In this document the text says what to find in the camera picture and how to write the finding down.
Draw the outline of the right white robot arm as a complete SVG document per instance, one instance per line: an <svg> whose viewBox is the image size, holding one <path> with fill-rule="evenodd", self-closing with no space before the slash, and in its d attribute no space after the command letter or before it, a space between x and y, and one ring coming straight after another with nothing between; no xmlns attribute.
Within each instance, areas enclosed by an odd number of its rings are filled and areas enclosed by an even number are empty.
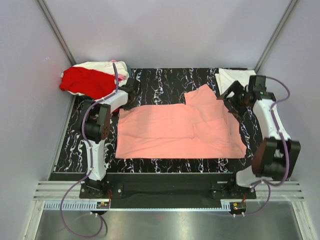
<svg viewBox="0 0 320 240"><path fill-rule="evenodd" d="M301 151L299 141L292 140L285 130L277 105L288 97L277 100L269 92L265 75L251 75L247 86L235 80L219 97L228 102L230 113L240 117L247 108L252 108L262 133L262 143L253 154L249 167L238 171L227 183L228 195L239 198L246 189L253 189L260 183L281 186L292 174Z"/></svg>

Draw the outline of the salmon pink t-shirt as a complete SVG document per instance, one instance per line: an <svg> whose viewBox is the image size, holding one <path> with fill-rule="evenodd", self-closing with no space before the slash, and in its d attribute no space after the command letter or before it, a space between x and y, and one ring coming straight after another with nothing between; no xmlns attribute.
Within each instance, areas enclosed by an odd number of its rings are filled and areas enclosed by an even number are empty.
<svg viewBox="0 0 320 240"><path fill-rule="evenodd" d="M223 101L204 84L185 103L120 110L115 156L119 159L241 159L247 147Z"/></svg>

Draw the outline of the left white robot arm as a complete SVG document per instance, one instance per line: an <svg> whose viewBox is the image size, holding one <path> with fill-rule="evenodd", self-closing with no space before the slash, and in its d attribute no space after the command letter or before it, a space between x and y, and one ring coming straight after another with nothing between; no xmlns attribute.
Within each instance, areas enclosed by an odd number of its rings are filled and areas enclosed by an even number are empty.
<svg viewBox="0 0 320 240"><path fill-rule="evenodd" d="M87 155L87 173L85 185L97 198L108 193L107 170L105 167L104 146L110 132L112 113L119 109L128 109L140 94L140 81L128 78L124 85L116 83L115 90L97 100L83 102L79 131L84 139Z"/></svg>

